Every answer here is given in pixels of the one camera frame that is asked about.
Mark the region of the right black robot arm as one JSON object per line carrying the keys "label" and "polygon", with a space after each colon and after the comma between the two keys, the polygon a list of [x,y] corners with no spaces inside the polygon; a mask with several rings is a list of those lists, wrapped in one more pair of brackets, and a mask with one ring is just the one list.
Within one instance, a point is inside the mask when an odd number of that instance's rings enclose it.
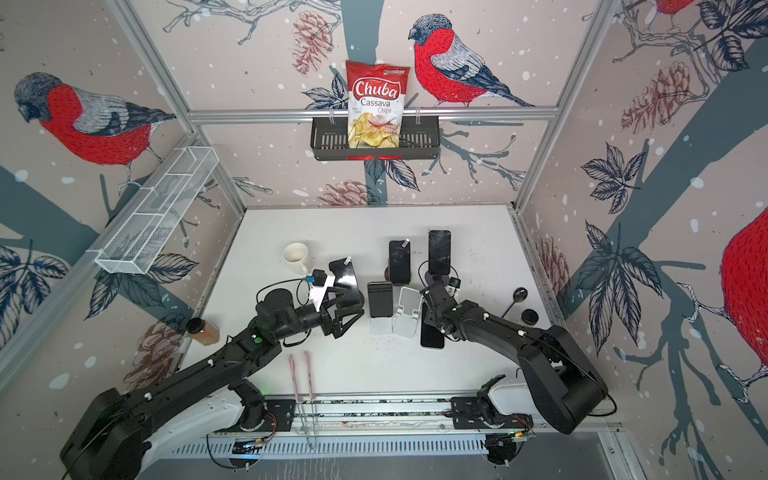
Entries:
{"label": "right black robot arm", "polygon": [[558,432],[572,433],[609,397],[605,381],[566,329],[508,322],[473,301],[457,302],[439,283],[421,294],[429,325],[454,340],[483,345],[518,365],[539,414]]}

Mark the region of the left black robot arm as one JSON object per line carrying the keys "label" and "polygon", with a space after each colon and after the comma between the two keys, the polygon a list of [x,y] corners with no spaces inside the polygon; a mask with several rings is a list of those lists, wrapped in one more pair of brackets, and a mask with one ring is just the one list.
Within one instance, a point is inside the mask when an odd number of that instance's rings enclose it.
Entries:
{"label": "left black robot arm", "polygon": [[305,281],[307,304],[295,306],[278,282],[248,326],[208,357],[148,387],[96,396],[61,450],[66,477],[134,479],[166,452],[213,432],[233,426],[277,431],[279,422],[251,376],[287,348],[287,338],[315,328],[340,338],[364,314],[350,259],[332,261]]}

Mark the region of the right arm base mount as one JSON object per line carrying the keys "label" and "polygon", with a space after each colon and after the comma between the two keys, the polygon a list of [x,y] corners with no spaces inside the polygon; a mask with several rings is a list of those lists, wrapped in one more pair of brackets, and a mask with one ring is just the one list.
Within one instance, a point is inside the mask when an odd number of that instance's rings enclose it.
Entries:
{"label": "right arm base mount", "polygon": [[518,429],[529,431],[533,419],[528,414],[502,414],[489,400],[477,397],[453,397],[450,407],[443,412],[456,430]]}

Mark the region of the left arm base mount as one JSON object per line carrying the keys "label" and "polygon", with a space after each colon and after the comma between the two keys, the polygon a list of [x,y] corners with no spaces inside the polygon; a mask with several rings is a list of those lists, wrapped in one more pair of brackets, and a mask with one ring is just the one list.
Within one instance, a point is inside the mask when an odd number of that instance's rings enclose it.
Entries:
{"label": "left arm base mount", "polygon": [[216,430],[216,434],[266,435],[273,431],[288,432],[292,428],[296,402],[288,398],[267,397],[261,407],[247,407],[233,426]]}

